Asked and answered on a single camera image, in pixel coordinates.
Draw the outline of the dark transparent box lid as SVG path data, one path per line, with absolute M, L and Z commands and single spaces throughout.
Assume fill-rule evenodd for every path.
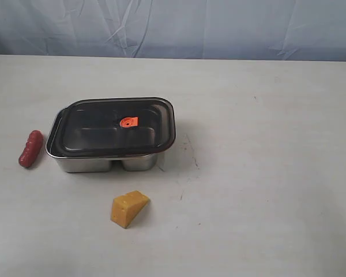
M 47 151 L 56 158 L 123 159 L 163 152 L 175 138 L 174 108 L 163 98 L 87 99 L 59 112 Z

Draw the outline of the yellow toy cheese wedge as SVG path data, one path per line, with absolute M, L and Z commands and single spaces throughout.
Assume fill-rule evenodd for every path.
M 110 219 L 126 229 L 149 202 L 149 197 L 137 190 L 118 196 L 113 199 Z

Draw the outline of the red toy sausage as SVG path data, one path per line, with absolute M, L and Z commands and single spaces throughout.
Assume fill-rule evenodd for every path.
M 29 168 L 34 164 L 43 146 L 43 141 L 44 138 L 41 131 L 31 131 L 25 144 L 25 148 L 18 159 L 20 166 Z

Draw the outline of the stainless steel lunch box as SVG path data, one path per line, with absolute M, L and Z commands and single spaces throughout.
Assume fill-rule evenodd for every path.
M 47 154 L 57 162 L 62 171 L 67 173 L 108 172 L 116 163 L 120 163 L 125 171 L 147 171 L 159 162 L 164 162 L 164 152 L 126 158 L 70 158 L 62 156 L 55 148 L 55 135 L 65 110 L 66 108 L 61 109 L 55 117 L 45 146 Z

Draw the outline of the blue-grey backdrop cloth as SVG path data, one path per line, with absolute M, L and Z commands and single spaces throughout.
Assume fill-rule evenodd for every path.
M 0 54 L 346 61 L 346 1 L 0 1 Z

